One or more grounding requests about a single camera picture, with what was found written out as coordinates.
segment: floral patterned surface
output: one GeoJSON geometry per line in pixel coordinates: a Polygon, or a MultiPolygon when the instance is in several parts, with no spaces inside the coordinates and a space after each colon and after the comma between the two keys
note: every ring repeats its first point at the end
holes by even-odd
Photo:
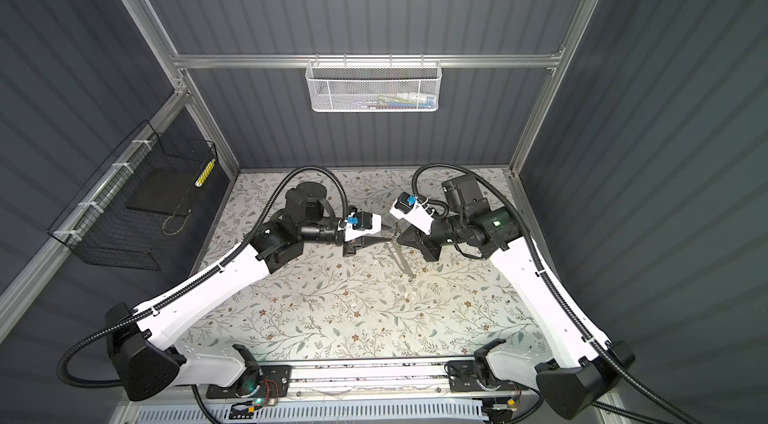
{"type": "MultiPolygon", "coordinates": [[[[507,193],[501,169],[477,169],[507,193]]],[[[389,215],[392,201],[410,188],[412,170],[339,172],[350,205],[379,213],[390,227],[406,223],[389,215]]],[[[442,197],[440,182],[456,173],[425,171],[419,191],[442,197]]],[[[285,173],[240,174],[216,227],[202,267],[210,265],[254,225],[285,173]]],[[[298,176],[323,183],[329,201],[339,198],[319,173],[298,176]]],[[[501,204],[486,192],[492,208],[501,204]]],[[[284,206],[284,193],[274,209],[284,206]]],[[[308,243],[304,254],[246,287],[182,338],[198,346],[239,342],[259,360],[345,359],[472,353],[499,337],[525,349],[548,348],[509,282],[485,260],[468,259],[444,247],[438,263],[402,247],[415,278],[397,263],[396,243],[377,244],[342,258],[341,249],[308,243]]]]}

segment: yellow marker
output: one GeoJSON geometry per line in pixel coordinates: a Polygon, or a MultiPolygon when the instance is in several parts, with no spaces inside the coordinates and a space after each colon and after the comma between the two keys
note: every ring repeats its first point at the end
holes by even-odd
{"type": "Polygon", "coordinates": [[[212,159],[210,162],[208,162],[208,165],[206,165],[205,170],[203,173],[200,174],[199,177],[197,177],[197,180],[194,183],[195,187],[202,187],[203,183],[205,183],[205,179],[208,178],[210,175],[210,171],[214,169],[214,164],[216,163],[216,159],[212,159]]]}

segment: white mesh basket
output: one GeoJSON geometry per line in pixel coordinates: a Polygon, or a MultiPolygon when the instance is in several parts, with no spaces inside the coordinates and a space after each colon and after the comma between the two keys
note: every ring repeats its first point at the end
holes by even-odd
{"type": "Polygon", "coordinates": [[[439,62],[415,67],[306,66],[306,85],[317,112],[434,112],[441,79],[439,62]]]}

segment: yellow connector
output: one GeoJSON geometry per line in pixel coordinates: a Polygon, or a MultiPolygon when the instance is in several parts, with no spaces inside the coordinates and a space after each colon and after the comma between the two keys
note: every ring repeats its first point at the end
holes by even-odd
{"type": "Polygon", "coordinates": [[[197,177],[197,180],[194,183],[195,187],[202,187],[203,183],[205,183],[205,179],[208,178],[210,175],[210,171],[214,169],[214,164],[216,163],[216,159],[212,159],[210,162],[208,162],[208,165],[206,165],[205,170],[203,173],[200,174],[199,177],[197,177]]]}

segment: black wire basket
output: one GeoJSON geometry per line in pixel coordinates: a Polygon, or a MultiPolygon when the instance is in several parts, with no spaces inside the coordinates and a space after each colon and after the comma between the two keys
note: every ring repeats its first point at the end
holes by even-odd
{"type": "Polygon", "coordinates": [[[178,264],[180,249],[190,246],[187,220],[211,214],[197,204],[211,174],[224,173],[216,146],[152,133],[112,167],[96,194],[79,202],[84,192],[78,193],[48,234],[87,264],[151,270],[178,264]],[[68,209],[78,209],[79,217],[66,223],[68,209]]]}

